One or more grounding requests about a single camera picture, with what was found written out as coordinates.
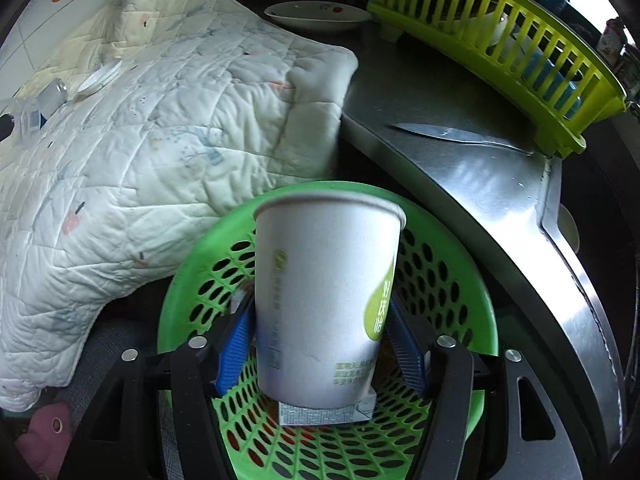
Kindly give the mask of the pink sleeve forearm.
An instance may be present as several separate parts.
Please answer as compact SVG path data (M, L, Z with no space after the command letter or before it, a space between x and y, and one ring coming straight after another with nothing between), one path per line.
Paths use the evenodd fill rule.
M72 437L70 409L58 402L36 411L15 445L40 479L57 479Z

